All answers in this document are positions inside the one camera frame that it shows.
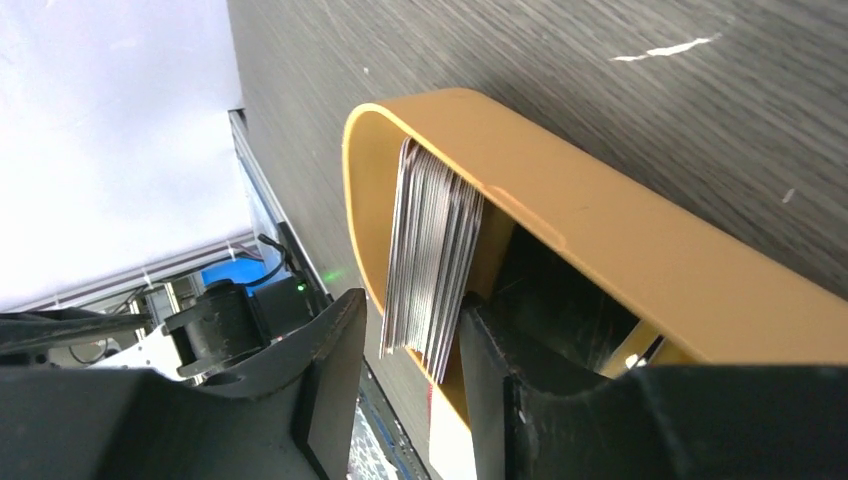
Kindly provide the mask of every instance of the black cable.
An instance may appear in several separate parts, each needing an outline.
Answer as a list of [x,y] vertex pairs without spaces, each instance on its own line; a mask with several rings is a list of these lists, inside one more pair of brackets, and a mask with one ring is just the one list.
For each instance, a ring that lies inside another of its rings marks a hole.
[[74,346],[75,345],[69,346],[68,352],[71,354],[72,357],[74,357],[74,360],[78,361],[79,363],[81,363],[83,365],[94,365],[95,363],[99,362],[100,360],[103,360],[103,357],[106,356],[106,352],[109,350],[109,344],[107,343],[106,346],[103,347],[103,351],[100,353],[100,355],[97,356],[97,358],[95,358],[94,360],[85,361],[85,360],[82,360],[81,358],[79,358],[76,353],[74,353]]
[[274,277],[274,275],[276,275],[276,274],[277,274],[280,270],[282,270],[282,268],[283,268],[283,264],[284,264],[284,263],[285,263],[285,262],[280,262],[280,263],[279,263],[276,267],[274,267],[274,269],[273,269],[273,270],[271,270],[270,272],[266,273],[266,274],[265,274],[265,275],[263,275],[262,277],[260,277],[260,278],[258,278],[258,279],[256,279],[256,280],[254,280],[254,281],[252,281],[252,282],[242,283],[242,285],[243,285],[244,287],[246,287],[246,288],[256,287],[256,286],[258,286],[258,285],[262,285],[263,283],[267,282],[268,280],[271,280],[271,279]]
[[268,280],[271,280],[272,278],[274,278],[274,275],[276,275],[277,273],[279,273],[280,270],[282,270],[283,266],[287,266],[290,271],[294,272],[294,265],[291,264],[291,257],[289,255],[288,250],[286,250],[286,247],[275,242],[274,240],[272,240],[270,237],[268,237],[264,233],[260,233],[257,238],[259,239],[260,242],[262,242],[265,245],[268,245],[269,247],[273,248],[274,250],[277,250],[278,252],[280,252],[281,259],[280,259],[279,265],[274,267],[267,274],[263,275],[262,277],[254,280],[252,282],[242,283],[242,285],[245,288],[256,287],[256,286],[262,285],[263,283],[267,282]]
[[294,264],[292,263],[291,259],[291,254],[288,250],[286,250],[286,247],[284,247],[279,242],[276,242],[275,240],[271,239],[268,235],[265,235],[264,233],[260,233],[259,236],[256,238],[265,245],[268,245],[274,250],[280,252],[280,255],[283,259],[283,263],[285,263],[286,266],[289,267],[289,270],[291,270],[292,272],[295,271]]

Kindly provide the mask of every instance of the wood grain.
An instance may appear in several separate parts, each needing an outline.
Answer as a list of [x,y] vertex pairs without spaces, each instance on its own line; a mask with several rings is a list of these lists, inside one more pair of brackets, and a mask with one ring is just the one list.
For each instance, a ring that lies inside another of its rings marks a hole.
[[[251,146],[334,294],[360,284],[348,113],[464,86],[848,297],[848,3],[238,0],[230,12]],[[426,458],[426,383],[403,355],[378,361],[378,338],[372,316],[366,356]]]

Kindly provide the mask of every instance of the metal frame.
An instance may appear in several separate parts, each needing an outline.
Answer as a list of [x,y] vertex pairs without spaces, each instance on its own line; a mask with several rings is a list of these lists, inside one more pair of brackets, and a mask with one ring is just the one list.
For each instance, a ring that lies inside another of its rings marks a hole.
[[23,312],[83,306],[96,302],[101,298],[118,295],[121,292],[159,282],[162,279],[178,275],[187,270],[223,260],[230,256],[232,244],[251,247],[255,243],[253,232],[244,232],[228,240],[221,240],[181,255],[175,255],[160,262],[127,270],[102,280],[66,290],[53,297],[42,298],[34,302],[18,305],[10,308],[9,311]]

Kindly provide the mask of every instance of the black plastic part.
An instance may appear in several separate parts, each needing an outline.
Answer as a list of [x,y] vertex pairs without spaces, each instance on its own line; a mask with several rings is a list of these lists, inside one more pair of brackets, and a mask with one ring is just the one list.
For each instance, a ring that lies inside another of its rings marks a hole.
[[277,224],[277,229],[280,234],[278,239],[280,245],[291,253],[292,273],[306,283],[307,288],[303,292],[304,298],[312,314],[317,315],[323,308],[322,306],[327,303],[328,296],[321,288],[321,281],[318,275],[310,268],[309,262],[306,260],[306,255],[304,255],[303,250],[300,248],[300,244],[297,242],[297,238],[294,236],[294,232],[292,232],[289,224],[280,222]]
[[[306,261],[306,256],[300,248],[300,244],[295,239],[295,236],[285,222],[278,225],[279,243],[291,254],[291,270],[298,281],[305,282],[305,290],[298,291],[301,298],[305,298],[311,311],[322,311],[327,305],[333,302],[330,294],[324,292],[318,276],[309,266]],[[268,285],[265,288],[273,289],[275,284]],[[280,318],[274,319],[276,303],[282,306],[282,303],[274,302],[273,299],[266,304],[266,294],[259,295],[260,290],[254,292],[254,297],[257,301],[258,312],[263,312],[261,315],[270,325],[269,329],[273,332],[274,325],[279,326],[278,331],[288,330],[296,327],[299,323],[296,320],[294,313],[282,312],[276,310],[276,315]],[[301,311],[301,307],[295,306],[292,312]],[[386,459],[397,469],[398,477],[404,480],[426,480],[430,478],[427,469],[424,467],[421,458],[412,446],[409,437],[403,430],[403,427],[398,421],[397,415],[389,404],[383,389],[380,387],[376,376],[371,372],[371,367],[365,358],[362,358],[362,368],[359,377],[359,405],[365,416],[368,424],[371,426],[377,441],[386,455]]]
[[292,275],[253,292],[256,314],[271,338],[286,336],[312,320],[307,292],[299,288],[301,282],[299,275]]
[[504,321],[549,349],[599,371],[639,319],[517,226],[489,299]]
[[607,380],[466,299],[478,478],[846,478],[848,369],[652,367]]
[[143,371],[2,369],[3,478],[345,478],[365,322],[365,294],[349,290],[200,388]]
[[270,345],[244,286],[232,282],[210,285],[193,307],[168,317],[165,327],[180,354],[177,373],[183,377],[223,371]]

